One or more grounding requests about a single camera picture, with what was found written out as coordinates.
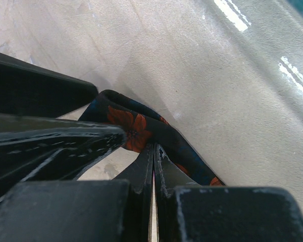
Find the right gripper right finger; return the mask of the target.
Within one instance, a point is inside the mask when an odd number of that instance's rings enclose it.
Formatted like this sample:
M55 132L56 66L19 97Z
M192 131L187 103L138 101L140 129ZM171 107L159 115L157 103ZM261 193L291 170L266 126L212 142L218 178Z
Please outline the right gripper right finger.
M278 187L201 186L154 146L158 241L303 241L303 215Z

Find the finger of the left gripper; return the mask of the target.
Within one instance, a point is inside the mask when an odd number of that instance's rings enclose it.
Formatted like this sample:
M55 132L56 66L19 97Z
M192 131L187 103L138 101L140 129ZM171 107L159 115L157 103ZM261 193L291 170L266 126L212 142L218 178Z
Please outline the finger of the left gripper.
M0 201L20 182L78 179L125 140L114 125L0 114Z
M0 53L0 113L60 117L91 103L98 89Z

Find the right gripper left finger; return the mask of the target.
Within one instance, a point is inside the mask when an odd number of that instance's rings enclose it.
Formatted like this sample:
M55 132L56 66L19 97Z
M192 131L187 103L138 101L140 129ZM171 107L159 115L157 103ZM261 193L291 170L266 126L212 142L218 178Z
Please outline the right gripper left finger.
M112 180L16 185L0 206L0 241L150 241L154 147Z

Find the dark floral orange tie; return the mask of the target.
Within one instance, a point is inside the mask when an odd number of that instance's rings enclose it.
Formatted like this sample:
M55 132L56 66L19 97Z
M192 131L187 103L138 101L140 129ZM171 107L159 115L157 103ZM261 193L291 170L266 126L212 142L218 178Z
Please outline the dark floral orange tie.
M102 91L79 119L120 126L127 136L124 149L140 153L147 144L157 143L169 159L198 184L223 185L193 147L160 114L123 94Z

